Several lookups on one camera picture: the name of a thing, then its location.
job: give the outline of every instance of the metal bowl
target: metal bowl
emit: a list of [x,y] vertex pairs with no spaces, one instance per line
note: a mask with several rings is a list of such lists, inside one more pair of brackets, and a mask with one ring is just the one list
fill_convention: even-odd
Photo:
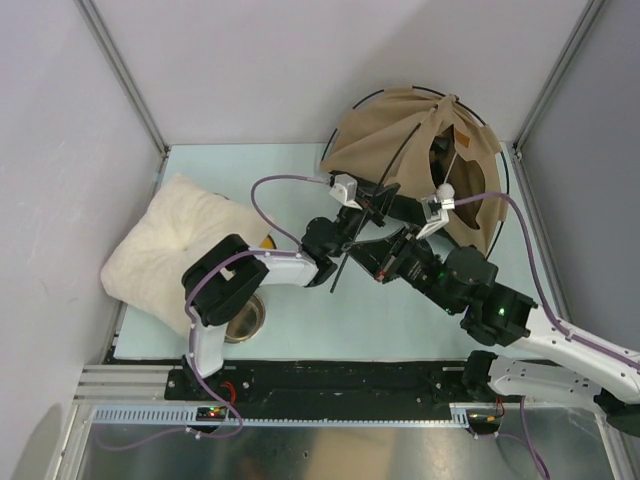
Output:
[[252,295],[240,313],[227,325],[224,341],[242,343],[253,337],[264,324],[264,303],[257,295]]

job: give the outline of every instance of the wall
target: wall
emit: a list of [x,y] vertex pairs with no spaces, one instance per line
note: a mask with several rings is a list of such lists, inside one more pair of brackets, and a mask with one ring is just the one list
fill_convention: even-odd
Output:
[[523,162],[573,321],[637,351],[639,125],[640,3],[611,1]]
[[0,26],[0,478],[37,480],[113,315],[98,271],[159,157],[73,2],[2,2]]
[[171,144],[326,141],[390,85],[458,94],[513,139],[586,0],[97,0]]

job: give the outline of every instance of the tan fabric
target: tan fabric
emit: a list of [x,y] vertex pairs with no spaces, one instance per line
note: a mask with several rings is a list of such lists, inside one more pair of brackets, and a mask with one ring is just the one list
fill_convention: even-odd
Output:
[[[485,191],[499,192],[496,154],[500,144],[489,126],[480,126],[456,97],[444,98],[412,88],[387,89],[371,103],[350,111],[338,127],[331,154],[322,162],[326,172],[342,171],[378,182],[391,158],[416,125],[421,124],[398,156],[385,185],[399,183],[399,195],[420,200],[435,193],[430,161],[439,161],[446,172],[454,155],[449,183],[461,199]],[[450,139],[446,156],[435,158],[431,146],[436,137]],[[457,208],[446,231],[460,245],[474,245],[487,253],[506,205],[486,199]]]

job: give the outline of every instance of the yellow object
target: yellow object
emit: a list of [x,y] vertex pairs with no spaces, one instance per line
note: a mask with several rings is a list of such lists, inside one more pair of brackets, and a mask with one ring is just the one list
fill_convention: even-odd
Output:
[[276,242],[273,241],[273,238],[271,238],[271,235],[268,235],[267,238],[265,238],[260,244],[260,248],[268,248],[270,250],[275,250]]

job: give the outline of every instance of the gray wall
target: gray wall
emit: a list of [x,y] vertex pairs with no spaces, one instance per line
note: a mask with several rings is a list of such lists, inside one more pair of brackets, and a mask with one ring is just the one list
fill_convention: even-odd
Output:
[[0,4],[0,478],[44,475],[159,157],[71,0]]
[[640,2],[605,7],[523,164],[574,323],[640,350]]

